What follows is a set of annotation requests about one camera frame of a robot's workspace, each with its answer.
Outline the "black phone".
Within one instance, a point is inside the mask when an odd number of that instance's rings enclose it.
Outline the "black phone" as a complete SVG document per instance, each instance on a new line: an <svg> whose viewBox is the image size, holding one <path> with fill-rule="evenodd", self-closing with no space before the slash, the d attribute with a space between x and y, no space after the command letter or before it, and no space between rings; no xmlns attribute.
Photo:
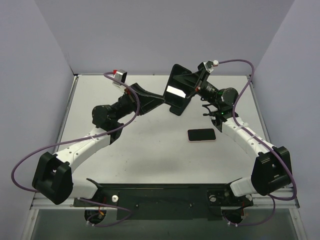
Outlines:
<svg viewBox="0 0 320 240"><path fill-rule="evenodd" d="M180 116L184 112L191 99L186 98L187 94L184 92L185 87L182 83L176 81L174 77L191 73L192 72L187 68L179 64L175 64L171 69L169 79L163 93L164 103L169 105L169 111L177 116Z"/></svg>

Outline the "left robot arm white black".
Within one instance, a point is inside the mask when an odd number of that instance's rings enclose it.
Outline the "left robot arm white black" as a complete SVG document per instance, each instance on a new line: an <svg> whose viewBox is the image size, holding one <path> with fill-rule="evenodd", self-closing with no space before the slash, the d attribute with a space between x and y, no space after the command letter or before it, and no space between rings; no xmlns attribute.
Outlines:
<svg viewBox="0 0 320 240"><path fill-rule="evenodd" d="M59 205L68 198L85 198L92 206L99 205L103 193L98 183L87 177L74 180L73 173L97 151L111 145L122 133L123 117L136 112L144 115L164 103L162 95L148 92L137 83L132 91L124 94L112 105L98 105L92 110L94 128L84 137L54 154L44 153L39 158L32 186L54 204Z"/></svg>

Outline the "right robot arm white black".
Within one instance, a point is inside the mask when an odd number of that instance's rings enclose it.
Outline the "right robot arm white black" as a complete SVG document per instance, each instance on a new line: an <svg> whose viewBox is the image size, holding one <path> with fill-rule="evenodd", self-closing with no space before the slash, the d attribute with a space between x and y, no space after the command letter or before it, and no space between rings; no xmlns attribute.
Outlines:
<svg viewBox="0 0 320 240"><path fill-rule="evenodd" d="M297 184L291 170L290 153L285 147L276 147L258 136L236 113L236 106L243 95L233 87L218 89L208 82L208 77L219 61L202 62L196 72L178 73L172 76L174 87L183 91L186 98L199 95L216 108L208 115L212 124L235 141L244 152L254 159L252 174L230 183L223 192L224 201L236 204L242 196L260 194L271 196L278 189L292 185L290 201L297 196Z"/></svg>

